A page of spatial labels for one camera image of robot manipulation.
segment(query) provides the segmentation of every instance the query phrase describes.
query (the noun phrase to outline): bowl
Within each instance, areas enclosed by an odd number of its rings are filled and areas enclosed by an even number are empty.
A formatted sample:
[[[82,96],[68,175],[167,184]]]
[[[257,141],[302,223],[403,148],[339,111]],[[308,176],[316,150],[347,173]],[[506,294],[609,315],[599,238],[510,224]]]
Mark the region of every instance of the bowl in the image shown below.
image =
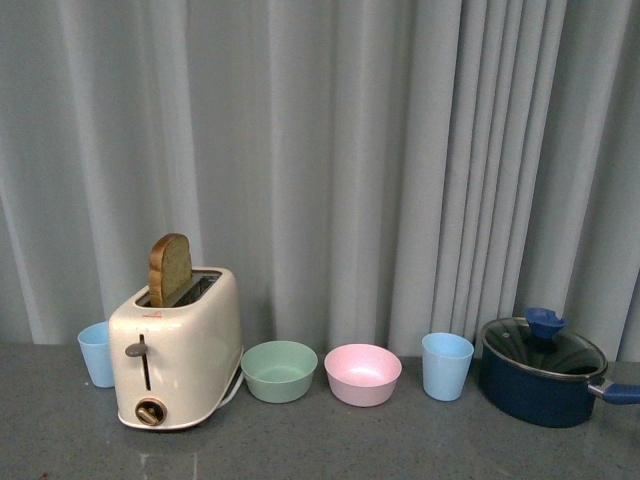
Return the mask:
[[[402,372],[400,360],[389,350],[361,343],[332,350],[324,366],[333,394],[356,407],[386,402]]]
[[[318,356],[306,345],[286,340],[250,348],[240,367],[249,391],[259,400],[287,403],[302,397],[311,386]]]

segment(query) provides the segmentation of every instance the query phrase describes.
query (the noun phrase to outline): curtain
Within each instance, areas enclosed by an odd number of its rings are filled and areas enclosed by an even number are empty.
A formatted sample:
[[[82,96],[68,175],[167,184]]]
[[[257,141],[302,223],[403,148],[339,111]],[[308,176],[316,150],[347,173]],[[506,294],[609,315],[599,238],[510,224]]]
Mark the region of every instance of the curtain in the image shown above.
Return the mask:
[[[544,306],[640,361],[640,3],[0,5],[0,341],[65,344],[186,234],[245,347],[477,341]]]

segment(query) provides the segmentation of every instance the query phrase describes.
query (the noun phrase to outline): blue pot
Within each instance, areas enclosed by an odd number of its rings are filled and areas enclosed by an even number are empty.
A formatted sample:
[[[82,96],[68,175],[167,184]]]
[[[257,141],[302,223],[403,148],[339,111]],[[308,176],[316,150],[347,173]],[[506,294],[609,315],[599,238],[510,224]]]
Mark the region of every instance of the blue pot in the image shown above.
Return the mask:
[[[572,427],[591,416],[596,397],[640,403],[640,386],[605,380],[598,347],[571,333],[537,337],[522,318],[493,320],[481,331],[480,389],[502,411],[544,427]]]

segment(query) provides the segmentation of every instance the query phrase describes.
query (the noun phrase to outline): green bowl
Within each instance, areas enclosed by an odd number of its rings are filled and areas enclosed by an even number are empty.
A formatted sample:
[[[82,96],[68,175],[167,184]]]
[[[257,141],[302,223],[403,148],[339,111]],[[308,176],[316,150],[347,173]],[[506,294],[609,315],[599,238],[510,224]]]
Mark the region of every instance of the green bowl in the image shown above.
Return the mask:
[[[249,349],[240,366],[254,397],[263,402],[286,403],[307,393],[318,356],[301,343],[277,340]]]

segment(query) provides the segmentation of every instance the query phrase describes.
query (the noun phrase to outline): toaster knob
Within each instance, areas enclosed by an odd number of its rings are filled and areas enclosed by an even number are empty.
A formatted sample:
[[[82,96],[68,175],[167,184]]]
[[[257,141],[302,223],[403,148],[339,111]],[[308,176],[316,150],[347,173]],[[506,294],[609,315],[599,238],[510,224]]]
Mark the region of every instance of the toaster knob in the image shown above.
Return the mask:
[[[167,416],[167,408],[159,400],[145,398],[136,406],[136,417],[150,427],[157,427]]]

